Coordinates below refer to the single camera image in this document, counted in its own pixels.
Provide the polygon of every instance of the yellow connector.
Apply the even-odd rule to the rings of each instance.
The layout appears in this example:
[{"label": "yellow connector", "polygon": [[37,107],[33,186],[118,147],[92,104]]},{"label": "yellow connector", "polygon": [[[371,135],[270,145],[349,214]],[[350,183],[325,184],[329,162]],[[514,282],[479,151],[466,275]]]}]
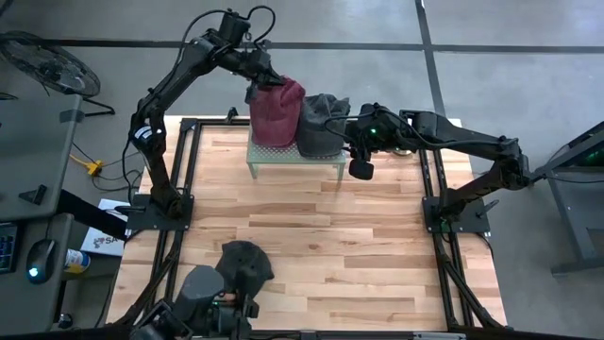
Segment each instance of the yellow connector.
[{"label": "yellow connector", "polygon": [[88,169],[88,175],[97,177],[101,173],[103,163],[101,161],[88,162],[86,163],[86,168]]},{"label": "yellow connector", "polygon": [[103,170],[103,162],[102,161],[83,161],[80,160],[79,158],[77,158],[74,155],[69,155],[69,157],[71,157],[72,160],[74,160],[75,162],[83,165],[84,167],[86,167],[86,169],[88,169],[88,175],[90,175],[91,177],[97,177],[100,173],[101,170]]}]

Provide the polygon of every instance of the wooden tabletop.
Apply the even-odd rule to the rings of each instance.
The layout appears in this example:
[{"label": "wooden tabletop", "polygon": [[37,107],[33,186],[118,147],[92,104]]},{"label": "wooden tabletop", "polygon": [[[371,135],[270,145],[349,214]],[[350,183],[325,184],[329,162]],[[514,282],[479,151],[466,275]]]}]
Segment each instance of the wooden tabletop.
[{"label": "wooden tabletop", "polygon": [[[181,118],[165,117],[169,168]],[[221,244],[249,240],[269,254],[275,272],[255,297],[260,305],[260,317],[252,320],[255,330],[445,329],[434,248],[420,207],[424,187],[417,155],[376,154],[372,180],[346,173],[338,188],[337,172],[329,166],[264,165],[253,180],[246,147],[246,127],[203,129],[193,221],[185,234],[175,296],[196,264],[218,262]],[[442,153],[450,187],[473,178],[466,155]],[[433,186],[438,194],[438,183]],[[145,174],[142,191],[149,189]],[[149,281],[157,238],[150,230],[127,243],[108,322],[122,316]],[[469,286],[505,324],[488,247],[473,234],[459,238]],[[459,294],[451,291],[461,322]]]}]

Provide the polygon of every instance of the concrete floor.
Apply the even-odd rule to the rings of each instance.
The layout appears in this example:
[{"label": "concrete floor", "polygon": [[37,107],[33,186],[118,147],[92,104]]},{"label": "concrete floor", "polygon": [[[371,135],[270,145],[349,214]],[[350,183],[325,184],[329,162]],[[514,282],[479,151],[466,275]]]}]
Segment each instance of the concrete floor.
[{"label": "concrete floor", "polygon": [[[604,3],[598,0],[424,0],[434,43],[515,45],[602,45]],[[413,0],[21,0],[0,19],[0,31],[22,29],[46,38],[178,40],[192,17],[208,9],[241,12],[257,4],[273,7],[274,42],[421,43]],[[217,26],[202,20],[194,33]],[[268,16],[252,21],[258,35]],[[87,119],[76,142],[95,158],[119,158],[129,115],[145,90],[170,69],[176,50],[69,48],[102,82],[97,100],[112,105],[114,117]],[[300,81],[308,94],[349,96],[353,108],[378,101],[392,110],[433,110],[422,52],[275,50],[274,66]],[[446,114],[467,128],[518,137],[531,169],[558,147],[602,120],[602,55],[452,54],[435,56]],[[0,63],[0,92],[22,98],[45,95],[35,81]],[[245,82],[216,71],[199,79],[168,114],[224,114],[243,102]],[[488,162],[472,160],[476,173]],[[140,167],[136,158],[128,167]],[[107,176],[119,176],[119,166]],[[68,190],[98,203],[103,195],[75,164]],[[554,279],[552,265],[573,260],[566,230],[546,183],[521,192],[497,192],[489,213],[495,266],[509,324],[518,330],[604,336],[604,271]],[[111,277],[71,287],[66,309],[78,327],[96,321]]]}]

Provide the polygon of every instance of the gray knit hat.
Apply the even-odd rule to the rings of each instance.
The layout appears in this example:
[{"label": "gray knit hat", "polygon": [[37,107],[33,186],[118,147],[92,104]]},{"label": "gray knit hat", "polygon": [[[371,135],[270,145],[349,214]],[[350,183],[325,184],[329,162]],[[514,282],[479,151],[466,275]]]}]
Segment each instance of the gray knit hat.
[{"label": "gray knit hat", "polygon": [[[304,98],[295,140],[300,155],[304,157],[331,157],[339,155],[344,146],[342,137],[325,129],[330,117],[348,115],[348,98],[338,100],[333,94],[317,94]],[[344,133],[345,120],[329,123],[329,128]]]}]

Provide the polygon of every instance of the red knit hat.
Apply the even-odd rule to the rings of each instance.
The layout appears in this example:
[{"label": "red knit hat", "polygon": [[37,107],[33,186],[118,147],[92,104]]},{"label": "red knit hat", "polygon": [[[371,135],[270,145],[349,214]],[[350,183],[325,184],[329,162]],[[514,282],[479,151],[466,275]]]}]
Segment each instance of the red knit hat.
[{"label": "red knit hat", "polygon": [[295,141],[306,91],[295,80],[284,79],[283,86],[259,89],[249,104],[252,142],[256,145],[287,147]]}]

